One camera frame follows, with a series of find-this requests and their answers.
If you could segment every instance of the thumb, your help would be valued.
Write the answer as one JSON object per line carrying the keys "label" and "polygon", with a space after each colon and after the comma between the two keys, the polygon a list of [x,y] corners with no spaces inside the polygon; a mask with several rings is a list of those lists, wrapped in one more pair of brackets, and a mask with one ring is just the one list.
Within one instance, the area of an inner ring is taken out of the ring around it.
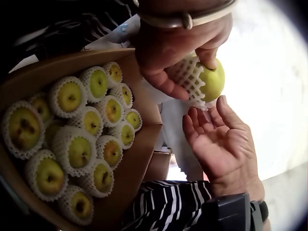
{"label": "thumb", "polygon": [[207,68],[207,69],[216,69],[217,68],[217,60],[216,60],[216,53],[218,48],[212,49],[203,49],[197,48],[196,55],[199,57],[200,62]]}
{"label": "thumb", "polygon": [[216,103],[216,108],[225,125],[230,129],[239,129],[245,131],[246,124],[237,116],[237,114],[227,104],[226,96],[221,95]]}

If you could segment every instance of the cardboard box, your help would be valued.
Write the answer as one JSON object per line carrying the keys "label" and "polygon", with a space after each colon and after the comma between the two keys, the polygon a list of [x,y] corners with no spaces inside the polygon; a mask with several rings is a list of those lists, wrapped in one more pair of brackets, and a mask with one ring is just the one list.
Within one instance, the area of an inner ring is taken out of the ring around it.
{"label": "cardboard box", "polygon": [[157,105],[140,87],[141,75],[134,56],[134,49],[115,51],[85,51],[37,62],[12,72],[0,85],[0,111],[12,103],[27,99],[55,80],[109,61],[116,61],[123,71],[123,82],[135,95],[133,108],[143,119],[133,146],[124,152],[123,160],[115,170],[115,184],[107,198],[94,198],[94,218],[88,227],[78,227],[65,220],[49,203],[38,199],[23,180],[23,164],[11,155],[3,140],[0,144],[0,174],[27,205],[61,230],[117,230],[120,218],[136,196],[151,160],[158,133],[162,127]]}
{"label": "cardboard box", "polygon": [[166,180],[172,153],[154,151],[143,181]]}

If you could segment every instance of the foam net sleeve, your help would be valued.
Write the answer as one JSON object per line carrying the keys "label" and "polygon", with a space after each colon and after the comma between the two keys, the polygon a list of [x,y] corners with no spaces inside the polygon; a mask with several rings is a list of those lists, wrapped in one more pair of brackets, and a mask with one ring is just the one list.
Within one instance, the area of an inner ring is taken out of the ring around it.
{"label": "foam net sleeve", "polygon": [[104,126],[103,126],[104,122],[103,122],[103,118],[102,118],[100,112],[95,107],[86,106],[81,111],[81,113],[79,113],[75,117],[70,118],[67,121],[67,125],[73,126],[73,127],[77,127],[77,128],[85,129],[83,120],[84,120],[84,117],[85,117],[86,113],[89,112],[89,111],[94,112],[98,116],[98,118],[99,118],[99,129],[98,129],[98,131],[96,132],[96,134],[94,136],[95,139],[98,139],[98,137],[102,134],[102,131],[103,131],[103,128],[104,128]]}
{"label": "foam net sleeve", "polygon": [[[108,173],[111,175],[111,178],[112,178],[111,186],[106,192],[100,192],[94,184],[94,171],[99,164],[103,164],[107,168]],[[79,182],[79,185],[82,188],[84,188],[91,196],[99,197],[99,198],[107,197],[108,195],[111,194],[113,190],[113,184],[114,184],[113,171],[104,159],[97,159],[90,173],[87,173],[86,175],[78,178],[78,182]]]}
{"label": "foam net sleeve", "polygon": [[[91,146],[91,157],[89,162],[86,166],[81,168],[73,168],[70,165],[68,150],[71,142],[77,138],[83,137],[85,138]],[[84,129],[76,128],[72,126],[64,126],[59,128],[58,132],[56,133],[54,139],[52,140],[52,151],[56,155],[57,159],[59,160],[63,169],[70,174],[71,176],[83,176],[86,173],[91,171],[92,166],[96,161],[96,145],[95,145],[95,138],[94,136],[90,135]]]}
{"label": "foam net sleeve", "polygon": [[107,88],[106,88],[105,94],[102,97],[95,98],[93,96],[93,94],[92,94],[92,92],[90,90],[90,79],[91,79],[91,75],[95,71],[102,71],[106,75],[106,78],[108,78],[105,70],[102,67],[91,67],[89,69],[86,69],[85,71],[83,71],[81,73],[81,75],[79,77],[80,81],[85,86],[85,89],[86,89],[86,92],[87,92],[87,95],[88,95],[88,101],[90,103],[98,103],[99,101],[101,101],[105,97],[105,95],[107,93]]}
{"label": "foam net sleeve", "polygon": [[[129,105],[127,105],[125,100],[124,100],[123,91],[122,91],[123,87],[125,87],[131,95],[131,100],[129,102]],[[111,91],[110,91],[110,95],[113,95],[114,97],[116,97],[118,99],[118,101],[121,103],[121,105],[123,106],[124,109],[128,109],[128,108],[131,108],[133,106],[132,91],[125,83],[121,83],[118,86],[112,88]]]}
{"label": "foam net sleeve", "polygon": [[121,71],[121,78],[119,82],[116,82],[112,79],[110,72],[109,72],[112,65],[116,65],[119,69],[121,69],[120,66],[116,62],[109,62],[103,65],[103,69],[105,70],[105,73],[107,75],[108,88],[116,87],[119,83],[122,82],[122,79],[123,79],[122,71]]}
{"label": "foam net sleeve", "polygon": [[113,166],[110,165],[111,169],[112,170],[115,170],[119,163],[122,161],[122,158],[123,158],[123,150],[121,148],[121,143],[120,141],[113,137],[113,136],[109,136],[109,135],[106,135],[106,136],[101,136],[100,138],[98,138],[98,140],[96,141],[96,152],[97,152],[97,158],[98,159],[105,159],[104,158],[104,148],[105,148],[105,145],[109,142],[109,141],[115,141],[119,147],[120,147],[120,156],[119,156],[119,159],[117,161],[117,163]]}
{"label": "foam net sleeve", "polygon": [[215,102],[205,102],[201,99],[205,97],[200,91],[200,87],[205,83],[199,78],[201,72],[204,72],[203,67],[198,67],[196,64],[200,62],[197,56],[186,56],[184,59],[175,65],[167,68],[168,76],[178,85],[184,87],[189,93],[187,104],[191,107],[200,108],[207,111],[215,105]]}
{"label": "foam net sleeve", "polygon": [[[122,128],[123,128],[125,125],[128,125],[128,126],[131,128],[131,130],[133,131],[133,140],[132,140],[132,142],[131,142],[130,144],[128,144],[128,145],[124,145],[124,143],[123,143],[123,141],[122,141],[122,138],[121,138]],[[111,136],[116,137],[116,138],[119,140],[119,142],[121,143],[121,146],[122,146],[123,149],[129,149],[129,148],[133,145],[133,143],[134,143],[134,139],[135,139],[134,128],[133,128],[133,126],[132,126],[130,123],[128,123],[127,121],[121,121],[121,122],[119,123],[119,125],[117,125],[116,127],[110,128],[110,129],[108,130],[108,134],[111,135]]]}
{"label": "foam net sleeve", "polygon": [[[111,100],[111,99],[115,100],[120,105],[120,109],[121,109],[121,117],[115,123],[111,122],[108,119],[107,114],[106,114],[106,106],[107,106],[108,101]],[[123,119],[124,109],[123,109],[121,103],[119,102],[119,100],[112,95],[106,96],[105,98],[103,98],[102,101],[94,104],[94,107],[100,112],[100,115],[102,116],[105,127],[113,128],[113,127],[117,126]]]}
{"label": "foam net sleeve", "polygon": [[[58,103],[59,90],[66,83],[76,83],[82,95],[80,105],[76,108],[76,110],[72,112],[65,112],[64,110],[60,108],[59,103]],[[81,110],[86,106],[87,99],[88,99],[88,95],[87,95],[86,88],[84,87],[80,79],[74,76],[68,76],[68,77],[60,79],[50,88],[49,93],[48,93],[49,105],[50,105],[52,112],[56,116],[61,117],[61,118],[71,118],[79,114]]]}
{"label": "foam net sleeve", "polygon": [[25,165],[25,177],[28,182],[28,185],[30,186],[31,190],[34,192],[34,194],[40,198],[43,201],[54,201],[60,198],[64,191],[66,190],[67,183],[68,183],[68,175],[65,171],[64,173],[64,182],[62,185],[62,188],[60,189],[59,193],[57,195],[53,196],[47,196],[40,192],[37,183],[36,183],[36,172],[37,169],[41,163],[41,161],[45,158],[50,158],[52,160],[56,160],[56,156],[50,151],[46,149],[41,149],[37,153],[35,153],[30,160],[27,161]]}
{"label": "foam net sleeve", "polygon": [[[30,104],[32,104],[32,102],[35,100],[35,99],[37,99],[37,98],[44,98],[44,99],[46,99],[46,101],[47,101],[47,95],[46,95],[46,93],[44,93],[44,92],[39,92],[39,93],[36,93],[34,96],[32,96],[30,99],[28,99],[28,102],[30,103]],[[52,113],[52,111],[50,110],[50,117],[49,117],[49,119],[45,122],[45,124],[47,124],[47,123],[49,123],[50,121],[52,121],[53,120],[53,118],[54,118],[54,114]]]}
{"label": "foam net sleeve", "polygon": [[[9,134],[10,117],[12,116],[13,112],[16,109],[21,108],[21,107],[29,109],[35,115],[35,117],[38,120],[39,129],[40,129],[39,131],[40,135],[39,135],[37,143],[35,144],[34,147],[32,147],[31,149],[27,151],[22,151],[22,150],[19,150],[17,147],[15,147],[15,145],[12,143],[12,140]],[[6,144],[9,152],[13,154],[16,158],[19,158],[22,160],[29,159],[31,156],[37,153],[37,151],[42,148],[42,145],[45,139],[45,125],[43,123],[41,116],[38,114],[37,110],[31,106],[30,103],[24,100],[17,101],[16,103],[12,104],[6,110],[2,118],[1,132],[2,132],[3,139],[4,139],[4,143]]]}
{"label": "foam net sleeve", "polygon": [[127,116],[128,113],[130,113],[130,112],[132,112],[132,111],[135,112],[135,113],[138,115],[138,118],[139,118],[139,121],[140,121],[139,126],[138,126],[136,129],[134,129],[134,131],[137,132],[137,131],[139,131],[139,130],[141,129],[141,127],[142,127],[142,118],[141,118],[140,113],[139,113],[136,109],[130,108],[130,109],[127,109],[127,110],[124,111],[124,117],[123,117],[123,118],[124,118],[125,121],[127,121],[127,120],[126,120],[126,116]]}
{"label": "foam net sleeve", "polygon": [[[80,219],[79,217],[77,217],[71,206],[72,198],[77,192],[82,192],[90,201],[91,211],[89,217],[87,217],[86,219]],[[63,216],[65,216],[68,220],[70,220],[75,224],[89,225],[92,222],[94,213],[93,198],[90,195],[88,195],[87,192],[81,187],[75,185],[69,185],[66,188],[64,195],[58,200],[58,207]]]}

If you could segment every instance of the wrist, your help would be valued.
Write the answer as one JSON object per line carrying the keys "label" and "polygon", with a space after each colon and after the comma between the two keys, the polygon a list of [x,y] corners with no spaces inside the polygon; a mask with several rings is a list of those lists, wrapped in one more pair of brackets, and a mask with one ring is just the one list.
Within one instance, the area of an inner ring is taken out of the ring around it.
{"label": "wrist", "polygon": [[139,0],[139,8],[145,13],[163,16],[211,10],[227,1],[229,0]]}
{"label": "wrist", "polygon": [[212,193],[215,197],[233,195],[239,193],[249,193],[250,201],[264,201],[264,187],[259,177],[253,177],[250,180],[227,179],[224,176],[220,179],[211,181]]}

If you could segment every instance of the striped shirt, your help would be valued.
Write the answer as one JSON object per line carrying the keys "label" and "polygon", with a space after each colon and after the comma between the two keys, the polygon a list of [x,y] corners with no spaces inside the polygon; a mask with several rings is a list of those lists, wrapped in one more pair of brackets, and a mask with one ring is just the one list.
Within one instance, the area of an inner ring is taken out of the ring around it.
{"label": "striped shirt", "polygon": [[122,230],[204,230],[202,205],[211,198],[208,181],[143,182]]}

